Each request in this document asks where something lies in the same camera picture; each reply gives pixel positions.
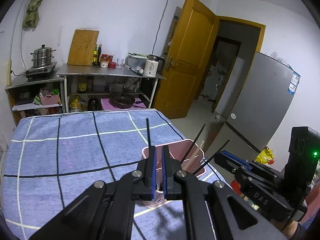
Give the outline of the person's right hand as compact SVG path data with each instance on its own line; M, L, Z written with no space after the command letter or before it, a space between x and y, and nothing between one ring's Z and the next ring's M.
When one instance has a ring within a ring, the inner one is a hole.
M282 230L282 234L288 240L303 240L305 238L306 229L301 226L297 221L292 221L285 229Z

